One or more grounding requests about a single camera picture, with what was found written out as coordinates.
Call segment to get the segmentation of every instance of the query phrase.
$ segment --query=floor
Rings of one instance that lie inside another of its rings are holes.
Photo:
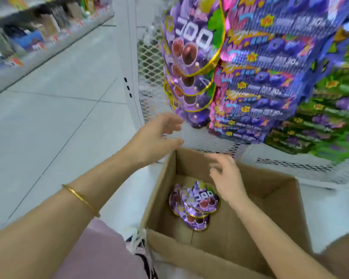
[[[0,228],[134,135],[118,32],[113,21],[107,24],[0,94]],[[140,223],[160,170],[154,164],[131,176],[102,209],[102,220],[127,237]],[[131,192],[140,192],[134,204],[125,201]],[[301,186],[301,192],[315,251],[349,232],[349,191]]]

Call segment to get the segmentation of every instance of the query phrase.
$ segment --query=forearm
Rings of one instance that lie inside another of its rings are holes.
[[[231,206],[278,279],[336,279],[248,198]]]
[[[70,183],[97,210],[138,167],[122,150]],[[0,231],[0,278],[51,278],[94,217],[62,189]]]

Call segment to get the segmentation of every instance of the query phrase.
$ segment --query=gold bracelet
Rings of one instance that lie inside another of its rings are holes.
[[[86,204],[97,217],[100,217],[99,212],[94,208],[94,206],[92,206],[91,204],[89,204],[86,200],[84,200],[84,198],[79,195],[77,192],[75,192],[75,190],[73,188],[71,188],[69,185],[67,184],[62,184],[62,187],[65,188],[67,191],[69,191],[70,193],[72,193],[73,195],[75,195],[80,201],[82,201],[84,204]]]

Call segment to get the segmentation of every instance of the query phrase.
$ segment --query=cardboard box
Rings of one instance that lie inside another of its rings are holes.
[[[251,200],[304,251],[312,254],[297,180],[278,172],[237,165]],[[221,201],[204,231],[192,231],[174,215],[168,204],[173,186],[180,183],[191,187],[196,180],[215,188],[209,176],[209,160],[204,154],[186,149],[172,152],[163,165],[141,222],[141,227],[147,228],[150,247],[164,261],[205,278],[274,277],[227,202]]]

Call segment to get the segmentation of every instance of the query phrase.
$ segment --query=metal mesh panel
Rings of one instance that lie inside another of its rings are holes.
[[[160,112],[171,111],[163,90],[164,63],[159,49],[162,33],[158,30],[160,20],[160,16],[153,16],[153,25],[147,28],[144,37],[138,40],[139,99],[145,122]],[[309,180],[336,184],[349,183],[349,159],[336,164],[309,154],[288,155],[265,144],[241,145],[216,138],[206,129],[193,129],[188,124],[184,124],[180,134],[170,136],[177,135],[181,135],[185,140],[185,147],[206,152],[228,153],[236,160],[256,167]]]

